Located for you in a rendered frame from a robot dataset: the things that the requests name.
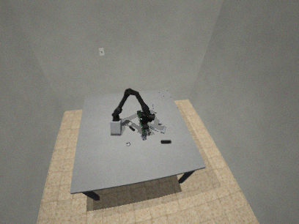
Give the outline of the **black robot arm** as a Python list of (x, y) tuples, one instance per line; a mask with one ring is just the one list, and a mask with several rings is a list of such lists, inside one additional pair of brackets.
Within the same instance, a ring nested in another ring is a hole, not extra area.
[(113, 122), (118, 122), (119, 121), (119, 114), (122, 112), (122, 106), (124, 105), (126, 99), (130, 95), (136, 96), (137, 100), (139, 101), (139, 103), (141, 105), (141, 109), (143, 110), (143, 112), (140, 113), (140, 115), (142, 115), (142, 119), (148, 119), (147, 123), (152, 122), (152, 120), (154, 121), (155, 114), (150, 113), (149, 107), (144, 103), (144, 101), (142, 100), (140, 94), (138, 92), (132, 90), (132, 89), (126, 89), (125, 93), (124, 93), (124, 97), (122, 98), (119, 106), (112, 113)]

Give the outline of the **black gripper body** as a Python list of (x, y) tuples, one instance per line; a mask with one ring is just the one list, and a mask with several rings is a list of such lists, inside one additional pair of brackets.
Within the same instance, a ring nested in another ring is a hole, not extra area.
[(143, 125), (143, 129), (145, 130), (145, 129), (149, 129), (149, 125), (147, 124), (147, 120), (148, 119), (142, 119), (142, 123), (144, 124)]

